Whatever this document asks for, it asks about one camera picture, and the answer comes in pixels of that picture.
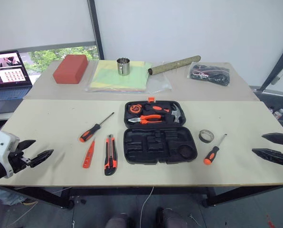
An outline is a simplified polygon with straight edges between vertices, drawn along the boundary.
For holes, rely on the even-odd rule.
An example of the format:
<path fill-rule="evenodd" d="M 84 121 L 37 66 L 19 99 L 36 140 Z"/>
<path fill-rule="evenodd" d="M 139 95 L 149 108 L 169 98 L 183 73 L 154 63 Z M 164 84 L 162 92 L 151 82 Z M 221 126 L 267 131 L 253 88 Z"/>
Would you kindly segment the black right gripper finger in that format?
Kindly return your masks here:
<path fill-rule="evenodd" d="M 252 149 L 262 159 L 283 166 L 283 153 L 271 149 Z"/>
<path fill-rule="evenodd" d="M 283 145 L 283 133 L 267 133 L 263 134 L 262 137 L 273 143 Z"/>

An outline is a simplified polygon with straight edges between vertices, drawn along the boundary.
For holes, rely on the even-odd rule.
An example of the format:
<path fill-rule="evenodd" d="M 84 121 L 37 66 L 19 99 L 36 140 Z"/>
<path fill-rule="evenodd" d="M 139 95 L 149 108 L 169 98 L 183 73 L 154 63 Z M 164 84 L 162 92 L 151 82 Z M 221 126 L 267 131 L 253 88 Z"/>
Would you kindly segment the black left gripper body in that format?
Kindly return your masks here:
<path fill-rule="evenodd" d="M 24 170 L 27 166 L 34 168 L 36 166 L 35 162 L 31 159 L 23 157 L 24 152 L 16 149 L 14 152 L 10 152 L 8 155 L 8 161 L 13 169 L 13 173 L 18 173 Z"/>

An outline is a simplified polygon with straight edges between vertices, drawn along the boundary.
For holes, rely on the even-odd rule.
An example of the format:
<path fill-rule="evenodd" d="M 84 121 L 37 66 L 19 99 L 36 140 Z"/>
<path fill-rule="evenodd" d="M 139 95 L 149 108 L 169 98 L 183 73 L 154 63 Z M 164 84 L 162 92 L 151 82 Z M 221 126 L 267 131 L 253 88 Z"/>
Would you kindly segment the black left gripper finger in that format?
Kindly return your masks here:
<path fill-rule="evenodd" d="M 42 162 L 44 162 L 52 153 L 53 153 L 53 149 L 51 150 L 46 150 L 40 154 L 38 154 L 35 158 L 33 158 L 30 163 L 29 166 L 31 168 L 36 167 L 37 165 L 41 164 Z"/>
<path fill-rule="evenodd" d="M 26 148 L 30 147 L 33 143 L 35 143 L 36 140 L 24 140 L 18 143 L 17 145 L 17 151 L 22 152 Z"/>

